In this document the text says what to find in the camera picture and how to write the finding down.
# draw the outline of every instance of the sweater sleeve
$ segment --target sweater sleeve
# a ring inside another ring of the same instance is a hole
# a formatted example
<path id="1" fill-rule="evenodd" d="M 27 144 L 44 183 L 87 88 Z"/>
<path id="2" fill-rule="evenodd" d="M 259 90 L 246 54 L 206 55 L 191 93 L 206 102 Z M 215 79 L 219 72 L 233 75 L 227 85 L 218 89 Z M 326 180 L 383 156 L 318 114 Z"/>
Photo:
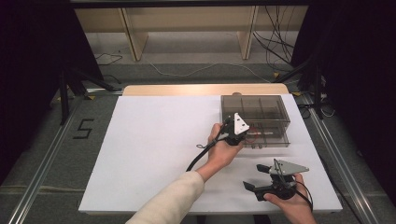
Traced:
<path id="1" fill-rule="evenodd" d="M 187 172 L 151 198 L 126 223 L 180 223 L 201 196 L 204 186 L 198 173 Z"/>

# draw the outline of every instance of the gray floor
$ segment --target gray floor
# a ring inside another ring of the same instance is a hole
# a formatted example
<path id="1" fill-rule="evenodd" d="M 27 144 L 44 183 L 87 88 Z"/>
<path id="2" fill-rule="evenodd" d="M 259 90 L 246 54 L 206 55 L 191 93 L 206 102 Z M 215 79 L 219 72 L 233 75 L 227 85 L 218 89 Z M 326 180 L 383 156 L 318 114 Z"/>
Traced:
<path id="1" fill-rule="evenodd" d="M 290 33 L 288 36 L 292 43 L 296 34 Z M 104 75 L 111 75 L 121 81 L 119 84 L 113 77 L 105 76 L 106 82 L 114 86 L 266 82 L 265 80 L 274 80 L 273 73 L 276 70 L 266 64 L 265 51 L 256 41 L 252 44 L 250 58 L 242 60 L 234 33 L 150 34 L 141 62 L 131 61 L 126 38 L 123 35 L 88 34 L 88 38 L 96 56 L 101 53 L 122 55 L 121 60 L 111 65 L 101 66 Z M 111 63 L 117 58 L 117 56 L 107 58 L 104 56 L 98 59 L 98 63 Z M 289 69 L 285 64 L 278 64 L 280 61 L 277 61 L 274 56 L 271 56 L 269 61 L 277 63 L 276 66 L 281 69 Z M 297 91 L 295 80 L 298 80 L 298 77 L 287 82 L 290 91 Z M 95 88 L 91 83 L 86 83 L 86 85 Z M 307 93 L 297 97 L 296 103 L 305 104 L 309 98 Z M 93 217 L 78 212 L 79 202 L 88 183 L 116 102 L 116 95 L 97 95 L 93 100 L 83 100 L 76 108 L 70 128 L 65 133 L 63 143 L 23 223 L 124 223 L 130 217 Z M 70 103 L 77 106 L 77 99 L 71 99 Z M 327 162 L 334 183 L 346 196 L 353 209 L 358 212 L 356 201 L 352 199 L 345 180 L 340 176 L 313 117 L 314 115 L 311 115 L 304 121 L 318 154 Z M 92 128 L 92 132 L 87 139 L 76 139 L 85 134 L 78 131 L 78 126 L 83 119 L 93 119 L 85 123 L 87 127 Z M 7 223 L 13 214 L 13 210 L 46 156 L 52 139 L 60 129 L 60 120 L 61 105 L 55 96 L 52 109 L 48 111 L 30 148 L 21 155 L 0 188 L 0 223 Z M 335 113 L 330 118 L 325 117 L 323 122 L 340 149 L 348 169 L 355 176 L 364 196 L 372 206 L 378 219 L 377 223 L 394 223 L 396 209 L 376 182 L 364 159 L 356 154 L 357 149 L 343 121 Z M 343 211 L 339 213 L 315 214 L 315 217 L 318 223 L 358 223 L 345 203 Z M 270 218 L 273 223 L 288 223 L 282 214 L 271 215 Z M 195 223 L 195 218 L 186 217 L 183 223 Z M 253 219 L 251 216 L 213 216 L 208 217 L 206 223 L 253 223 Z"/>

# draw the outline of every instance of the human hand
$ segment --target human hand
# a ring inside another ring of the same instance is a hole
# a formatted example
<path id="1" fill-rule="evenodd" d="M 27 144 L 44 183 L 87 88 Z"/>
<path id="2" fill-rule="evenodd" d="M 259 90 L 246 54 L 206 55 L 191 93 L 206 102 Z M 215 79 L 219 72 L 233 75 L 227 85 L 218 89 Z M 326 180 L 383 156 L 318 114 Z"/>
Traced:
<path id="1" fill-rule="evenodd" d="M 207 138 L 208 143 L 211 143 L 220 131 L 221 124 L 215 123 L 212 131 Z M 216 172 L 229 165 L 233 158 L 242 149 L 242 142 L 238 146 L 230 146 L 225 141 L 218 141 L 212 148 L 209 149 L 207 162 L 198 168 L 198 172 L 204 181 L 208 180 Z"/>
<path id="2" fill-rule="evenodd" d="M 304 183 L 303 176 L 301 174 L 295 174 L 294 178 L 301 184 Z M 300 191 L 305 197 L 307 197 L 306 190 L 303 185 L 297 183 L 297 190 Z M 266 193 L 264 199 L 274 205 L 278 206 L 288 220 L 293 224 L 304 223 L 314 224 L 317 223 L 312 215 L 309 204 L 298 194 L 295 194 L 288 200 L 279 199 L 275 194 Z"/>

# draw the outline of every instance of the clear acrylic container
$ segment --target clear acrylic container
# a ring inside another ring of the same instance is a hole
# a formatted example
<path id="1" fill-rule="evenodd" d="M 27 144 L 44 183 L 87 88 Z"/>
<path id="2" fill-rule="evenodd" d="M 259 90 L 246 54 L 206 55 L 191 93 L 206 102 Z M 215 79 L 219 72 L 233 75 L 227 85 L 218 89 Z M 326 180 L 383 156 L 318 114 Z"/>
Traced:
<path id="1" fill-rule="evenodd" d="M 224 95 L 221 96 L 221 118 L 233 114 L 250 126 L 244 141 L 245 147 L 288 147 L 286 130 L 290 119 L 279 95 Z"/>

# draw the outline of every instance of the human arm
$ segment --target human arm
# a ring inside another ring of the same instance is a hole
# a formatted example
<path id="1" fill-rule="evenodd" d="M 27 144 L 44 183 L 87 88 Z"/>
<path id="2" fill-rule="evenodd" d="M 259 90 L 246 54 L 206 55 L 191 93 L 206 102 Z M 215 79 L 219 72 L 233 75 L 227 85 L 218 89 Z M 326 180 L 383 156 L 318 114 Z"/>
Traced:
<path id="1" fill-rule="evenodd" d="M 221 124 L 213 125 L 212 131 L 207 138 L 207 142 L 212 142 L 220 131 Z M 200 174 L 204 182 L 212 177 L 219 170 L 229 165 L 233 158 L 242 149 L 242 143 L 238 146 L 230 146 L 225 141 L 218 141 L 212 148 L 209 149 L 207 162 L 199 167 L 196 172 Z"/>
<path id="2" fill-rule="evenodd" d="M 305 197 L 307 197 L 306 190 L 303 186 L 303 176 L 295 174 L 294 178 L 297 183 L 297 190 L 300 191 Z M 316 224 L 317 222 L 312 215 L 309 204 L 298 194 L 295 194 L 288 200 L 279 199 L 275 194 L 266 193 L 264 199 L 274 205 L 278 206 L 288 220 L 293 224 Z"/>
<path id="3" fill-rule="evenodd" d="M 213 125 L 208 142 L 212 142 L 220 130 L 220 124 Z M 127 224 L 180 223 L 190 211 L 192 204 L 204 191 L 205 182 L 216 172 L 231 163 L 242 149 L 242 144 L 229 146 L 218 141 L 208 151 L 207 162 L 196 171 L 181 175 L 161 190 L 137 211 Z"/>

